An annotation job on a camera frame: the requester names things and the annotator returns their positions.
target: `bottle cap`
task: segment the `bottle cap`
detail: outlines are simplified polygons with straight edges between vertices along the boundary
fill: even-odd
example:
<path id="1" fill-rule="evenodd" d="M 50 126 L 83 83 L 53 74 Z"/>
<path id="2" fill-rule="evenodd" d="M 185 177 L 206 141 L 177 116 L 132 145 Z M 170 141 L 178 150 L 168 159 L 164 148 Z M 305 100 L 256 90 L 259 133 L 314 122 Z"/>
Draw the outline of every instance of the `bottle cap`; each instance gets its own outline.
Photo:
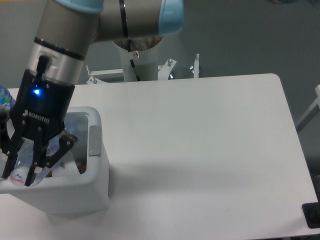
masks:
<path id="1" fill-rule="evenodd" d="M 20 187 L 24 186 L 25 180 L 27 179 L 28 172 L 29 172 L 29 167 L 18 166 L 10 174 L 11 182 L 16 186 L 20 186 Z"/>

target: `cable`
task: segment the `cable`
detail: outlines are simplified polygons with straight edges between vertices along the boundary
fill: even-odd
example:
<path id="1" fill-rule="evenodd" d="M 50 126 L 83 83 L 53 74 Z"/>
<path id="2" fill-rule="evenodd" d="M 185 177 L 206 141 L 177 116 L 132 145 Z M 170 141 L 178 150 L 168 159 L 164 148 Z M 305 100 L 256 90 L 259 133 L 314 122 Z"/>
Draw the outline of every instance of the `cable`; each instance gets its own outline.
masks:
<path id="1" fill-rule="evenodd" d="M 131 40 L 129 38 L 128 24 L 127 24 L 128 20 L 127 20 L 127 14 L 126 14 L 126 4 L 125 4 L 124 0 L 119 0 L 119 4 L 120 4 L 120 13 L 121 13 L 123 36 L 128 41 L 127 50 L 128 50 L 128 53 L 130 53 L 132 50 L 131 50 Z M 141 79 L 140 79 L 140 76 L 139 76 L 139 74 L 137 72 L 136 65 L 135 65 L 135 62 L 134 62 L 133 59 L 130 59 L 130 64 L 131 64 L 131 67 L 133 68 L 136 80 L 138 82 L 140 82 Z"/>

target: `robotiq logo text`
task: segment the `robotiq logo text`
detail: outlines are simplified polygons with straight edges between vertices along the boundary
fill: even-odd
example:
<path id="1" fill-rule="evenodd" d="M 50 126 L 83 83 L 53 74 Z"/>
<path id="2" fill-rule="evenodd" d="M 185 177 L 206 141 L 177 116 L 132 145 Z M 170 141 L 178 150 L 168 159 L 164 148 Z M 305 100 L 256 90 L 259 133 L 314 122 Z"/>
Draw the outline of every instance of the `robotiq logo text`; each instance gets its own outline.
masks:
<path id="1" fill-rule="evenodd" d="M 49 118 L 46 118 L 44 116 L 40 116 L 40 115 L 35 114 L 33 112 L 30 112 L 28 110 L 24 110 L 24 113 L 22 114 L 22 116 L 25 116 L 25 117 L 28 116 L 28 117 L 31 117 L 33 119 L 37 119 L 39 121 L 45 122 L 46 124 L 49 124 L 49 122 L 50 122 Z"/>

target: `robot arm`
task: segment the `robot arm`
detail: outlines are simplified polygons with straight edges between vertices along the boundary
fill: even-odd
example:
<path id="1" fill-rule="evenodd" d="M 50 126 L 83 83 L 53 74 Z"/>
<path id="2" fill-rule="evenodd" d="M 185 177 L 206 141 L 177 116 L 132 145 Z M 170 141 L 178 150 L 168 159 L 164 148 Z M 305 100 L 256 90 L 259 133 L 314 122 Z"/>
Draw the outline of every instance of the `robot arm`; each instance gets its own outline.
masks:
<path id="1" fill-rule="evenodd" d="M 16 103 L 9 116 L 0 112 L 0 147 L 8 157 L 2 178 L 14 169 L 24 139 L 33 141 L 26 186 L 36 167 L 51 168 L 77 141 L 64 130 L 64 118 L 92 42 L 163 36 L 180 31 L 183 20 L 182 0 L 48 0 Z M 9 117 L 11 138 L 3 127 Z M 49 140 L 58 134 L 59 150 L 46 156 Z"/>

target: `blue led light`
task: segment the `blue led light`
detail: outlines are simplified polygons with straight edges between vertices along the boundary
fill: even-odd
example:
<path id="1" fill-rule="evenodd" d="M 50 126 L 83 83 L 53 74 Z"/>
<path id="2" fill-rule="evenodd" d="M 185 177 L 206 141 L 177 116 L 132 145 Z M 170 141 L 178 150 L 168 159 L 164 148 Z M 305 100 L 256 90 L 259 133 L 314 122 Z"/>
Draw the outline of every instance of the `blue led light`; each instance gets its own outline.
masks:
<path id="1" fill-rule="evenodd" d="M 33 93 L 34 93 L 35 95 L 37 95 L 37 96 L 40 96 L 40 95 L 41 95 L 40 89 L 35 89 L 35 90 L 33 90 Z"/>

